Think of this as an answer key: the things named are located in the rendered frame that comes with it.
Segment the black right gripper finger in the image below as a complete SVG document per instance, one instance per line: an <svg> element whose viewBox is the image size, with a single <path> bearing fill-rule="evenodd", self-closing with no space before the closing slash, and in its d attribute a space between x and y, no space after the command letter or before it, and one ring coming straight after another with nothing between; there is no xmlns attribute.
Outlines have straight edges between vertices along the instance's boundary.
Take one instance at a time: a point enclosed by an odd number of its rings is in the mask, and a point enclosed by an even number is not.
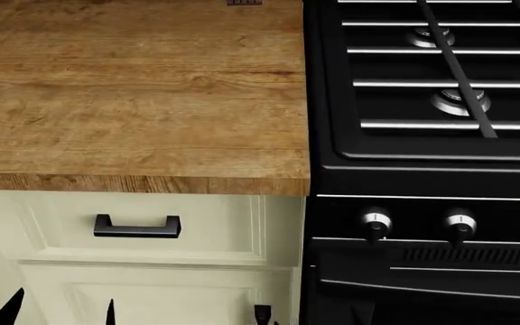
<svg viewBox="0 0 520 325"><path fill-rule="evenodd" d="M272 306L255 305L254 315L256 325L270 325L270 319L272 318Z"/></svg>

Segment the cream cabinet door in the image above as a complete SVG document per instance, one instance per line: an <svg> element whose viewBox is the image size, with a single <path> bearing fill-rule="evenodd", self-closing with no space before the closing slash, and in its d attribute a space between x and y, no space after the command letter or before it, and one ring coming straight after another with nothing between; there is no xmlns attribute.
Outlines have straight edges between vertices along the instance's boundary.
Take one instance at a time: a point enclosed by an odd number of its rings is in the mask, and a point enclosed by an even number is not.
<svg viewBox="0 0 520 325"><path fill-rule="evenodd" d="M291 321L286 271L129 266L22 265L29 291L51 325L255 325L255 306Z"/></svg>

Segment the black oven door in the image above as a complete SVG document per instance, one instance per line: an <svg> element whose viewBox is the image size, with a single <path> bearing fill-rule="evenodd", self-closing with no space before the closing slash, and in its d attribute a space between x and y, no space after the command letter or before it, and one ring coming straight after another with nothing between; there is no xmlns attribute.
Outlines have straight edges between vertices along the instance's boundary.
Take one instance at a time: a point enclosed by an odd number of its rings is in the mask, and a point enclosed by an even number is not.
<svg viewBox="0 0 520 325"><path fill-rule="evenodd" d="M352 299L409 302L469 311L520 313L520 300L389 292L320 279L440 291L520 296L520 243L315 237L316 281Z"/></svg>

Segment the cream cabinet drawer front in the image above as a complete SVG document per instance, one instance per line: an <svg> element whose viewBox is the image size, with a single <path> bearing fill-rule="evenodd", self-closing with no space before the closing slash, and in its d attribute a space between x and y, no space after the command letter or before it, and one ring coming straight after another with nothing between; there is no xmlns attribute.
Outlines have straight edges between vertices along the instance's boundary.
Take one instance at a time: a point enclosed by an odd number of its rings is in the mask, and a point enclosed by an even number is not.
<svg viewBox="0 0 520 325"><path fill-rule="evenodd" d="M0 251L8 259L166 265L295 267L302 197L0 191ZM164 227L176 238L97 237L96 217L117 227Z"/></svg>

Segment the black silver stove knob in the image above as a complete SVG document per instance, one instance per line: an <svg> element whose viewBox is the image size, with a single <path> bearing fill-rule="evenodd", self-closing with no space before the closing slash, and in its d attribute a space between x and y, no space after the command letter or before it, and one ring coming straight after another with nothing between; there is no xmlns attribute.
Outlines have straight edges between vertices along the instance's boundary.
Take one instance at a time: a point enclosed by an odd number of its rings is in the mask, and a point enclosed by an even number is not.
<svg viewBox="0 0 520 325"><path fill-rule="evenodd" d="M465 241L471 240L477 232L477 221L474 214L466 209L447 210L443 225L447 241L454 247L459 247Z"/></svg>
<svg viewBox="0 0 520 325"><path fill-rule="evenodd" d="M388 210L379 207L365 208L359 221L362 224L364 238L372 246L378 240L385 239L393 228L393 220Z"/></svg>

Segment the black gas range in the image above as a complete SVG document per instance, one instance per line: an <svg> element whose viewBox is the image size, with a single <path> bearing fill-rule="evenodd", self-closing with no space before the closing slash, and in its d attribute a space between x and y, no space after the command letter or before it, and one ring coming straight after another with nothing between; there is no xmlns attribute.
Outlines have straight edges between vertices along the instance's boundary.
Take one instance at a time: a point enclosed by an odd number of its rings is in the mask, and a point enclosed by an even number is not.
<svg viewBox="0 0 520 325"><path fill-rule="evenodd" d="M372 302L317 283L311 241L365 240L359 219L369 207L388 210L393 220L382 240L447 241L445 213L461 208L477 221L476 235L467 241L520 243L520 136L485 139L362 129L363 108L387 108L390 102L376 92L353 89L338 4L302 1L311 187L300 324L520 325L520 313Z"/></svg>

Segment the large silver gas burner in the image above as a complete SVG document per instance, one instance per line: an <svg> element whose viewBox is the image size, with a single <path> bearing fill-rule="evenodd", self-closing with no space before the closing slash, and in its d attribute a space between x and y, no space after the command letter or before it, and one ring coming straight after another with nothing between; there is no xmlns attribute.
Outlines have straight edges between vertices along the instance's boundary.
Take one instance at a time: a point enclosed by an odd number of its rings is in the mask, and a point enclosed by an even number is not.
<svg viewBox="0 0 520 325"><path fill-rule="evenodd" d="M482 89L474 89L473 92L482 110L487 113L491 107L491 100L488 95ZM455 88L443 89L433 94L431 102L441 112L451 116L469 116L469 109L465 106L460 91Z"/></svg>

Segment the small silver gas burner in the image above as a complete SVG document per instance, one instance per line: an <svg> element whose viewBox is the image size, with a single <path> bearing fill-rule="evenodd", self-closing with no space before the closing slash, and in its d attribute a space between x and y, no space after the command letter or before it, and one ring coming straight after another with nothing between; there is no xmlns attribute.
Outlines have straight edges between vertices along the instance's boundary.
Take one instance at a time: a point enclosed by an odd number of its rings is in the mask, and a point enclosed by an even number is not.
<svg viewBox="0 0 520 325"><path fill-rule="evenodd" d="M455 35L448 27L442 28L443 36L448 45L453 45L456 41ZM415 27L408 34L406 39L412 45L419 48L437 48L438 45L432 37L432 32L428 27Z"/></svg>

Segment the black cast iron stove grate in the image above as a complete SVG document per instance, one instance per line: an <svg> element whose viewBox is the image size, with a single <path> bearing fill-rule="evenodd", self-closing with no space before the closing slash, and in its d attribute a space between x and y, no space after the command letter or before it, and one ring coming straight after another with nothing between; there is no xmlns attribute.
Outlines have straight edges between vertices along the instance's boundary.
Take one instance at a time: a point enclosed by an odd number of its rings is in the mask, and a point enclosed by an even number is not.
<svg viewBox="0 0 520 325"><path fill-rule="evenodd" d="M388 98L387 108L363 108L362 129L374 134L520 136L520 0L339 0L351 85ZM437 48L406 39L428 27ZM442 28L456 41L448 45ZM433 106L443 89L460 91L469 116ZM474 89L491 100L485 113Z"/></svg>

